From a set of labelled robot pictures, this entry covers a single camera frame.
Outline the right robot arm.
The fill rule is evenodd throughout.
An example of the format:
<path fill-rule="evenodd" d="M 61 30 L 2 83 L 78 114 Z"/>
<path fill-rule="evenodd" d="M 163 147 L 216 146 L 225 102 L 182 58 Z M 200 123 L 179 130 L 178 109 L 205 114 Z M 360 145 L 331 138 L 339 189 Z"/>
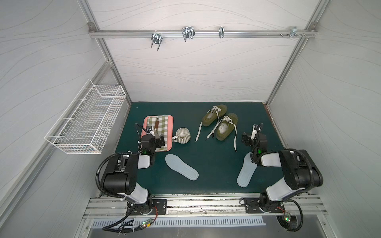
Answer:
<path fill-rule="evenodd" d="M 271 206 L 322 186 L 323 177 L 306 150 L 288 148 L 268 152 L 267 136 L 262 128 L 263 124 L 253 125 L 251 133 L 242 134 L 241 142 L 251 151 L 244 157 L 237 184 L 247 187 L 257 167 L 280 167 L 283 178 L 267 187 L 259 198 L 260 208 L 267 212 Z"/>

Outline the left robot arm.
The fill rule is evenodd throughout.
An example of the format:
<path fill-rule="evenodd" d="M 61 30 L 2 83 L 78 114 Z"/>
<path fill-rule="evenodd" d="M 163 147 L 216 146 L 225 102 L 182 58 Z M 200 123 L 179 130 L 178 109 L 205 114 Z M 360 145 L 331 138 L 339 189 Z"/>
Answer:
<path fill-rule="evenodd" d="M 151 209 L 152 195 L 138 184 L 138 170 L 151 167 L 155 162 L 156 149 L 164 145 L 163 136 L 146 134 L 140 140 L 138 152 L 119 152 L 108 156 L 95 174 L 99 191 L 106 196 Z"/>

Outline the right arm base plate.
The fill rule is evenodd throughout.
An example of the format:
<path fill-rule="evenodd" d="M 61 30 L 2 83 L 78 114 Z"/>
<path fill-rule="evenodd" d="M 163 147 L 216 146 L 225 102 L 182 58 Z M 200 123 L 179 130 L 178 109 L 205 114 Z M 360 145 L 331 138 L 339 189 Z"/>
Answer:
<path fill-rule="evenodd" d="M 282 214 L 286 212 L 281 202 L 262 197 L 244 197 L 241 198 L 239 204 L 244 207 L 247 214 Z"/>

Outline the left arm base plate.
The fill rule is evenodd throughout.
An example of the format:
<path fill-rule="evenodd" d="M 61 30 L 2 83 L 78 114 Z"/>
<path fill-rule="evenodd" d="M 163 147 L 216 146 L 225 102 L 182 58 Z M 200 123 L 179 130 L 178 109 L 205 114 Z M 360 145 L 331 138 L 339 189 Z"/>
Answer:
<path fill-rule="evenodd" d="M 153 198 L 149 199 L 144 204 L 128 205 L 126 214 L 133 216 L 153 216 L 153 215 L 166 215 L 167 213 L 167 200 Z"/>

